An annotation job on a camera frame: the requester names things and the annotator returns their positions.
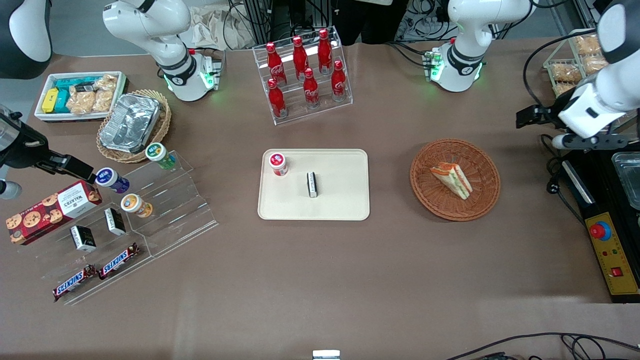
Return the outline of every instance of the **robotic arm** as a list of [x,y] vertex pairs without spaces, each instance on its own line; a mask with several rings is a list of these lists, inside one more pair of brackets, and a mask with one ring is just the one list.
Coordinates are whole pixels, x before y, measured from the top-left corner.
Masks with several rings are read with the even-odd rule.
[[49,150],[47,138],[20,121],[22,114],[0,105],[0,166],[35,167],[50,174],[66,174],[93,183],[93,167],[71,155]]
[[531,106],[518,112],[517,127],[551,122],[570,133],[553,140],[557,149],[619,149],[624,136],[602,134],[611,122],[640,108],[640,3],[618,0],[598,23],[598,39],[609,65],[583,79],[550,108]]
[[516,22],[534,9],[528,0],[450,0],[449,18],[460,32],[455,42],[433,49],[430,80],[451,92],[470,88],[493,40],[489,24]]
[[169,89],[183,101],[195,101],[214,87],[212,60],[189,54],[177,34],[191,24],[182,0],[120,0],[104,7],[109,32],[146,50],[164,72]]
[[51,60],[50,0],[0,1],[0,78],[33,79]]

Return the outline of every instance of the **red emergency stop button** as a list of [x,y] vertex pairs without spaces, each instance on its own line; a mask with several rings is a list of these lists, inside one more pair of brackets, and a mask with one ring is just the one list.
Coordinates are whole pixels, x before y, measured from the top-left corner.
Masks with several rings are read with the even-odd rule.
[[589,227],[589,234],[596,239],[607,241],[611,238],[611,228],[606,222],[598,221]]
[[611,268],[611,275],[613,277],[619,277],[622,276],[622,269],[621,268]]

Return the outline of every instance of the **teal package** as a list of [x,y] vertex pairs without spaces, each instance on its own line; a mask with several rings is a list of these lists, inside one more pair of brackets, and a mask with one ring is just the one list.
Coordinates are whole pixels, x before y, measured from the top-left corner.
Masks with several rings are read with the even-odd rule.
[[64,89],[68,91],[70,86],[78,85],[86,81],[96,81],[101,78],[102,76],[86,76],[84,78],[59,79],[59,80],[56,80],[56,83],[54,86],[57,87],[58,90]]
[[67,101],[69,100],[70,94],[67,89],[58,88],[58,98],[56,99],[56,105],[53,108],[53,112],[62,114],[62,113],[70,113],[69,109],[67,109]]

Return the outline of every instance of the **yellow control panel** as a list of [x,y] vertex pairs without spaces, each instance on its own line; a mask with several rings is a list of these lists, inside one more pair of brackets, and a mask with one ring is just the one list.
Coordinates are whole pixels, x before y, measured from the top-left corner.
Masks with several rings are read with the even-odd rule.
[[611,295],[640,293],[609,213],[588,218],[584,222]]

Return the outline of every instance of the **white storage tray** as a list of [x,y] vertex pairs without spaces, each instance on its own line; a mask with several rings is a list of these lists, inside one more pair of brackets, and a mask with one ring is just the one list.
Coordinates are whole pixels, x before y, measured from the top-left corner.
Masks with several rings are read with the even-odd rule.
[[116,76],[118,78],[118,83],[116,84],[116,90],[113,94],[113,100],[111,100],[111,107],[109,110],[113,110],[116,102],[122,92],[124,91],[124,85],[127,82],[127,76],[120,71],[99,71],[99,72],[66,72],[62,74],[51,74],[47,77],[47,81],[44,83],[44,87],[42,88],[42,92],[40,93],[40,99],[38,100],[38,105],[35,108],[34,115],[46,122],[81,122],[81,121],[91,121],[94,119],[104,119],[109,112],[105,113],[86,113],[86,114],[72,114],[72,113],[45,113],[42,111],[42,103],[44,102],[44,97],[47,95],[47,91],[53,87],[56,80],[59,79],[72,79],[72,78],[84,78],[86,76],[102,76],[104,74],[109,74]]
[[[289,167],[273,173],[269,157],[281,152]],[[307,172],[316,173],[310,198]],[[264,220],[351,220],[369,217],[369,162],[360,149],[270,149],[262,155],[258,215]]]

